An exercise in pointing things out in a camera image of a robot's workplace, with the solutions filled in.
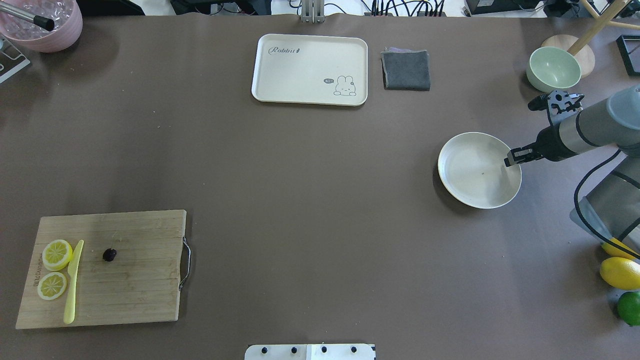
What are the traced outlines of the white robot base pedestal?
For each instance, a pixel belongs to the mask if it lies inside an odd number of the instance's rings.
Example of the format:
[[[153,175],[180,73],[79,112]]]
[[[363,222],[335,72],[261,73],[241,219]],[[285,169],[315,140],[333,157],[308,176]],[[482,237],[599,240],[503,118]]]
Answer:
[[[307,343],[254,344],[247,347],[245,360],[375,360],[374,344]]]

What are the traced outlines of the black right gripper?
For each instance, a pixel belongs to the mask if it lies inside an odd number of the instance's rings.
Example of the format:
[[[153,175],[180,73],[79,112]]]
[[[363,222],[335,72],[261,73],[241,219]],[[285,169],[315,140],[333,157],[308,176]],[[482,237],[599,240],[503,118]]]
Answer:
[[[507,152],[503,160],[506,167],[546,159],[559,162],[572,157],[572,151],[562,142],[559,125],[550,125],[541,130],[534,143],[516,147]]]

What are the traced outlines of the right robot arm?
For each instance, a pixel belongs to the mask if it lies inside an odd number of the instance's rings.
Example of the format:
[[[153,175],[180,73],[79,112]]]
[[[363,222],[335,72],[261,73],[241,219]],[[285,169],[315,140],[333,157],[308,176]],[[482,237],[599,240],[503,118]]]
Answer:
[[[588,107],[581,93],[554,90],[528,103],[545,111],[548,127],[531,144],[509,150],[506,167],[560,162],[603,147],[613,154],[595,165],[573,191],[570,219],[601,243],[639,258],[640,114],[633,85]]]

